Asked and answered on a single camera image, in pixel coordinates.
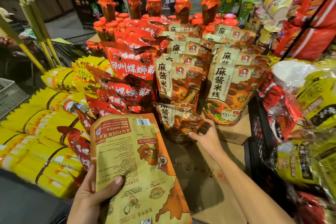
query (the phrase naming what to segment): person's left hand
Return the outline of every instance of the person's left hand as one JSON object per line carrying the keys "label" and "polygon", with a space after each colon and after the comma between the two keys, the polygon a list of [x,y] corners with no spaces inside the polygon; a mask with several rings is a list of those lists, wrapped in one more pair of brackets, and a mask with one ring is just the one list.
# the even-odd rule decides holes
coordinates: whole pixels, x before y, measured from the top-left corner
{"label": "person's left hand", "polygon": [[100,203],[117,194],[123,182],[123,177],[118,176],[105,188],[96,192],[96,169],[91,165],[75,195],[67,224],[96,224]]}

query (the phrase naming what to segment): hand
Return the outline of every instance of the hand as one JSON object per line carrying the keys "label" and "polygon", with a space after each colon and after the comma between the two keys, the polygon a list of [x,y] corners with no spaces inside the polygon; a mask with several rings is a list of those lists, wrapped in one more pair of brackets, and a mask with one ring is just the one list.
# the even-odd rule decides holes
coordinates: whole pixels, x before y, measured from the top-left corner
{"label": "hand", "polygon": [[96,169],[91,165],[73,201],[67,224],[97,224],[100,203],[116,195],[123,185],[118,176],[102,190],[96,192]]}
{"label": "hand", "polygon": [[203,135],[202,133],[196,134],[194,132],[189,132],[189,136],[199,141],[199,143],[203,146],[206,152],[214,159],[218,157],[218,155],[225,154],[221,143],[219,142],[219,137],[216,131],[215,123],[213,120],[204,119],[205,122],[210,124],[210,128],[208,132]]}

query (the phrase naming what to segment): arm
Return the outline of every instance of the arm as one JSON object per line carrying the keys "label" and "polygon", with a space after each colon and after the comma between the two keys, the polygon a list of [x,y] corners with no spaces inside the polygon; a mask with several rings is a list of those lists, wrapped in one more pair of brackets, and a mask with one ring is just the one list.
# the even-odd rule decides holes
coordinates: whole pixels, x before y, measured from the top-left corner
{"label": "arm", "polygon": [[218,163],[231,186],[249,224],[295,224],[292,218],[255,184],[225,153],[212,120],[211,126],[203,134],[189,133],[199,141],[210,156]]}

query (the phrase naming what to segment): gray plastic crate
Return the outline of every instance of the gray plastic crate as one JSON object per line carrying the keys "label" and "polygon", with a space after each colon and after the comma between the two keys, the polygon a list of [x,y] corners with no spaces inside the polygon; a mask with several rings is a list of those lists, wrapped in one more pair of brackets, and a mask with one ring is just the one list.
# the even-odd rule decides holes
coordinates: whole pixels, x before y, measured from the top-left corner
{"label": "gray plastic crate", "polygon": [[14,81],[0,78],[0,119],[28,97]]}

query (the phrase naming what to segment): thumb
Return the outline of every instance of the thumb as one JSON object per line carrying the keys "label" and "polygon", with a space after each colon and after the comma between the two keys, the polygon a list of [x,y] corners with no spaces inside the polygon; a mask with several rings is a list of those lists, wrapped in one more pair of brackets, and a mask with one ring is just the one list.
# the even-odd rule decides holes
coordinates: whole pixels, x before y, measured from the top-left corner
{"label": "thumb", "polygon": [[106,199],[113,197],[114,195],[116,195],[120,188],[122,187],[124,183],[124,179],[122,176],[118,176],[114,179],[114,181],[112,181],[110,184],[108,184],[105,188],[103,188],[102,190],[92,194],[91,197],[91,202],[94,205],[98,205],[101,202],[105,201]]}
{"label": "thumb", "polygon": [[194,132],[189,132],[188,135],[191,137],[191,139],[194,139],[196,141],[202,140],[202,137],[203,137],[203,136],[198,135],[198,134],[196,134]]}

